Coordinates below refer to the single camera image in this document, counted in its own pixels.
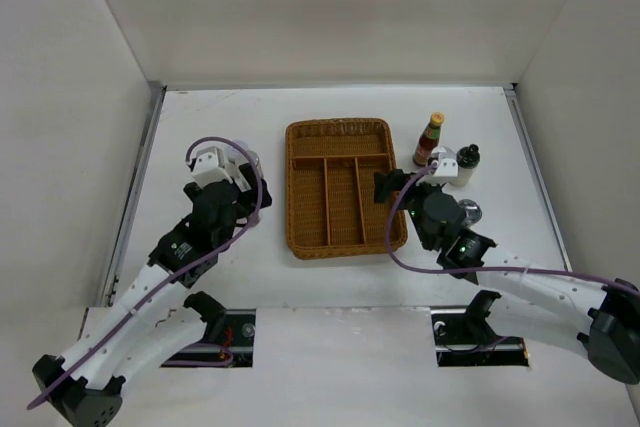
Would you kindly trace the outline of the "red sauce bottle yellow cap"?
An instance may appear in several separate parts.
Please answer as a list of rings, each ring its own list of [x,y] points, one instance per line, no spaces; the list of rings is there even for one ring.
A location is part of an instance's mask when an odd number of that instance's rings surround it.
[[[422,132],[413,154],[413,162],[418,167],[425,167],[428,164],[432,151],[439,144],[444,121],[445,117],[441,112],[431,114],[429,123]]]

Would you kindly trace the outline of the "purple label spice jar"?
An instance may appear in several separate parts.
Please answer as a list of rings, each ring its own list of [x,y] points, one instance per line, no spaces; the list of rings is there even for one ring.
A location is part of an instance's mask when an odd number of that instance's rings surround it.
[[[256,166],[257,171],[259,172],[260,175],[262,175],[260,159],[259,159],[257,153],[252,151],[249,148],[249,146],[245,142],[243,142],[241,140],[234,140],[233,143],[235,145],[239,146],[246,153],[246,155],[244,155],[242,152],[238,151],[233,146],[227,146],[226,147],[227,159],[231,163],[233,163],[234,165],[239,167],[240,165],[247,164],[248,163],[247,157],[250,157],[252,159],[254,165]]]

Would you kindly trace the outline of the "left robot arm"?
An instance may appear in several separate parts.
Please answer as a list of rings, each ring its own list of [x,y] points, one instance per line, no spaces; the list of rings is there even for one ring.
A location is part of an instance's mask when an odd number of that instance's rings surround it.
[[[143,377],[188,346],[221,340],[226,309],[195,286],[272,200],[253,160],[205,153],[190,170],[191,212],[160,238],[93,331],[34,364],[40,393],[30,408],[48,403],[72,426],[106,426]]]

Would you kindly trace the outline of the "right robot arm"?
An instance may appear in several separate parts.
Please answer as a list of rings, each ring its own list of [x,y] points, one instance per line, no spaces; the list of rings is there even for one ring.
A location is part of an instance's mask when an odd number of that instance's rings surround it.
[[[627,385],[639,382],[639,290],[623,279],[547,269],[511,255],[466,226],[466,213],[431,170],[375,173],[374,200],[408,212],[421,247],[436,253],[432,274],[478,287],[464,331],[483,343],[520,337],[587,359],[599,372]]]

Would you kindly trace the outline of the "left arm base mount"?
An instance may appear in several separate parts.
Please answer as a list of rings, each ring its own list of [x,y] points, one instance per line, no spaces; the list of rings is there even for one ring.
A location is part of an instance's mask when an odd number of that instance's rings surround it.
[[[203,337],[162,364],[163,368],[250,368],[253,366],[257,312],[227,309],[204,292],[188,296],[184,306],[206,325]]]

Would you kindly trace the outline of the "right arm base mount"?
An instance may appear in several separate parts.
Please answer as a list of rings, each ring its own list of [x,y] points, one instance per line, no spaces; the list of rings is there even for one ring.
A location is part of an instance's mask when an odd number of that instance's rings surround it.
[[[500,337],[487,323],[490,308],[500,298],[497,292],[481,290],[465,307],[431,311],[439,367],[529,366],[524,340]]]

